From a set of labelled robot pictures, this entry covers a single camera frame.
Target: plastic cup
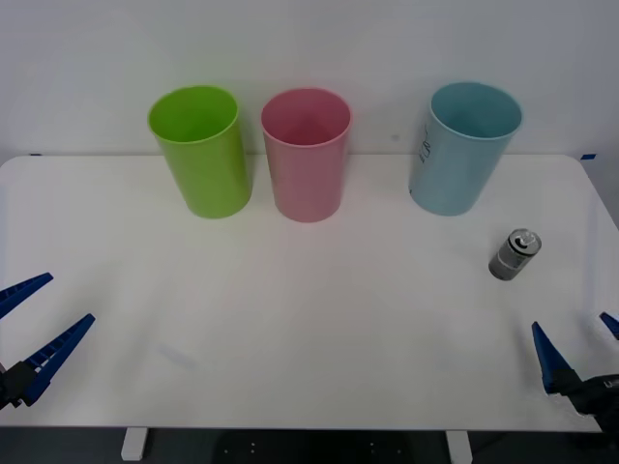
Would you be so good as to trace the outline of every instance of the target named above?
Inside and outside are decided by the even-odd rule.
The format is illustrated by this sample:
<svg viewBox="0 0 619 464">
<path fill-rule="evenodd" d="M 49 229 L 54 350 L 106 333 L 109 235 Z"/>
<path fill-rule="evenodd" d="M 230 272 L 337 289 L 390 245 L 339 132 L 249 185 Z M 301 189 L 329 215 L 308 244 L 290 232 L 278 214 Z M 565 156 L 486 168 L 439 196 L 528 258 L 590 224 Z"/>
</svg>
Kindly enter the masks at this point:
<svg viewBox="0 0 619 464">
<path fill-rule="evenodd" d="M 262 109 L 275 203 L 287 218 L 316 222 L 339 208 L 352 112 L 324 89 L 293 89 Z"/>
<path fill-rule="evenodd" d="M 461 215 L 479 198 L 520 127 L 522 111 L 502 90 L 460 82 L 439 89 L 429 113 L 413 160 L 410 194 L 432 213 Z"/>
<path fill-rule="evenodd" d="M 250 200 L 238 119 L 234 97 L 207 85 L 175 90 L 148 114 L 176 185 L 197 216 L 225 218 Z"/>
</svg>

